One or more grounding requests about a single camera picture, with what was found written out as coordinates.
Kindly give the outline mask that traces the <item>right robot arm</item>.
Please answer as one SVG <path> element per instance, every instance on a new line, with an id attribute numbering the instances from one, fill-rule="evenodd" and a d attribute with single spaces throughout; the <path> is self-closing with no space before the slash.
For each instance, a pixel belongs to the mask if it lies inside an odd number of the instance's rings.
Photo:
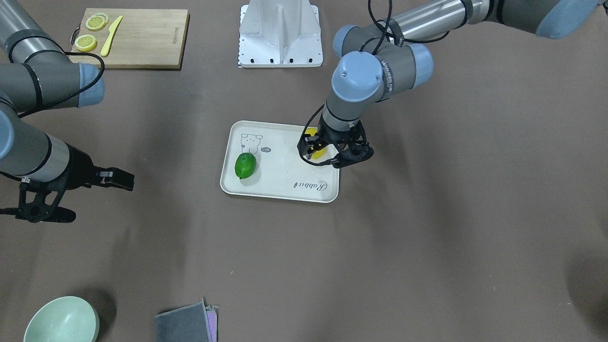
<path id="1" fill-rule="evenodd" d="M 71 145 L 23 121 L 57 108 L 99 104 L 104 63 L 70 61 L 67 52 L 15 0 L 1 2 L 1 171 L 22 180 L 63 182 L 63 187 L 133 190 L 134 175 L 102 168 Z"/>

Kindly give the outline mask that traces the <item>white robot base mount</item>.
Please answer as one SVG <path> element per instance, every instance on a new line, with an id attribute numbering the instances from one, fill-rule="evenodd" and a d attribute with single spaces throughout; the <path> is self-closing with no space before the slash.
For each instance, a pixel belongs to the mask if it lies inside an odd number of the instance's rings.
<path id="1" fill-rule="evenodd" d="M 323 64 L 319 8 L 308 0 L 251 0 L 239 13 L 239 67 Z"/>

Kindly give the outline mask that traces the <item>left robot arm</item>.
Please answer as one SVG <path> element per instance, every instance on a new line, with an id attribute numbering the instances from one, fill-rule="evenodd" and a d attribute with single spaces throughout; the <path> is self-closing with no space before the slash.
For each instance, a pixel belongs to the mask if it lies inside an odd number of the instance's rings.
<path id="1" fill-rule="evenodd" d="M 434 59 L 427 45 L 440 41 L 467 24 L 490 21 L 560 39 L 578 29 L 605 0 L 432 0 L 403 13 L 388 11 L 386 18 L 371 16 L 367 27 L 347 25 L 333 39 L 340 61 L 332 75 L 332 91 L 316 111 L 316 133 L 303 131 L 300 157 L 308 164 L 328 146 L 336 156 L 320 165 L 345 167 L 374 154 L 361 123 L 373 103 L 427 82 Z"/>

